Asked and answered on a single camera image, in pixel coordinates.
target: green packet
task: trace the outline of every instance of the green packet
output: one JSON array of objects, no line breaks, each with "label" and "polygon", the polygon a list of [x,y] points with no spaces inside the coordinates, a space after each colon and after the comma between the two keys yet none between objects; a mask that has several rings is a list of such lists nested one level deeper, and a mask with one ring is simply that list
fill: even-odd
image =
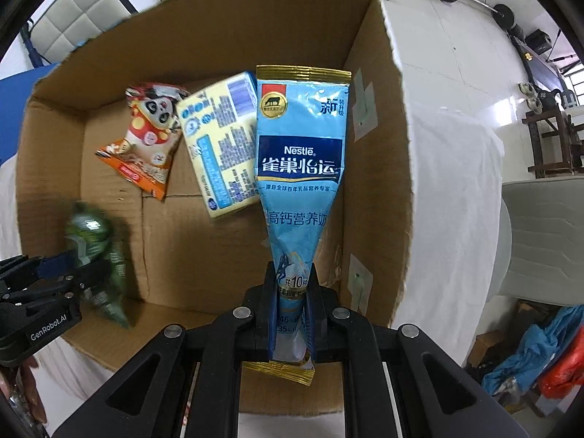
[{"label": "green packet", "polygon": [[100,285],[84,290],[82,299],[122,327],[130,327],[122,306],[126,289],[126,259],[113,224],[97,208],[75,204],[66,226],[68,248],[77,252],[77,266],[106,258],[112,272]]}]

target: metal bolt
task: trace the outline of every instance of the metal bolt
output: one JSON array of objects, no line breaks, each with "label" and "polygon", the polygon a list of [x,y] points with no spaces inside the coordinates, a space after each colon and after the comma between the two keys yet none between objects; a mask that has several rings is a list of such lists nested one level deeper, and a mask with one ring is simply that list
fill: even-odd
[{"label": "metal bolt", "polygon": [[164,330],[164,335],[168,339],[178,338],[181,334],[182,327],[180,327],[178,324],[171,324],[170,326],[167,326],[166,329]]},{"label": "metal bolt", "polygon": [[417,338],[419,333],[420,330],[413,324],[404,324],[404,326],[402,326],[402,334],[406,338]]},{"label": "metal bolt", "polygon": [[332,315],[337,319],[347,319],[351,316],[351,312],[347,308],[335,308],[332,310]]},{"label": "metal bolt", "polygon": [[252,310],[250,310],[247,306],[240,306],[233,310],[233,316],[237,319],[245,319],[249,318],[252,315]]}]

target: panda face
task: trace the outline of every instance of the panda face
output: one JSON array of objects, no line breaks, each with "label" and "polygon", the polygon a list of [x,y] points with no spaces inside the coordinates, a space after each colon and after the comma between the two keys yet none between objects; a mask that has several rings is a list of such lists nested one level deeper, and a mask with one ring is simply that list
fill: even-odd
[{"label": "panda face", "polygon": [[160,130],[170,128],[172,125],[172,101],[168,97],[159,97],[139,102],[140,109],[150,122]]}]

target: panda cartoon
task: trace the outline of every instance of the panda cartoon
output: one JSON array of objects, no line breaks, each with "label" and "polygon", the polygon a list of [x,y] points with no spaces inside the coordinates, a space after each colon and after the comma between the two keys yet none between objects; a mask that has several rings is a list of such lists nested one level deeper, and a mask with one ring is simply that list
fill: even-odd
[{"label": "panda cartoon", "polygon": [[180,136],[180,124],[173,116],[173,99],[133,100],[132,123],[126,134],[131,152],[154,166],[163,166],[169,148]]}]

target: orange snack bag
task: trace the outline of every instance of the orange snack bag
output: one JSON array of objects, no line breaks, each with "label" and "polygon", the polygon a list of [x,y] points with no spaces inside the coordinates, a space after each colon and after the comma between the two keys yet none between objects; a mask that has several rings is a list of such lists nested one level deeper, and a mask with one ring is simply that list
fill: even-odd
[{"label": "orange snack bag", "polygon": [[95,155],[128,181],[164,199],[168,171],[182,135],[176,104],[190,94],[183,87],[145,83],[128,87],[132,122],[126,136]]}]

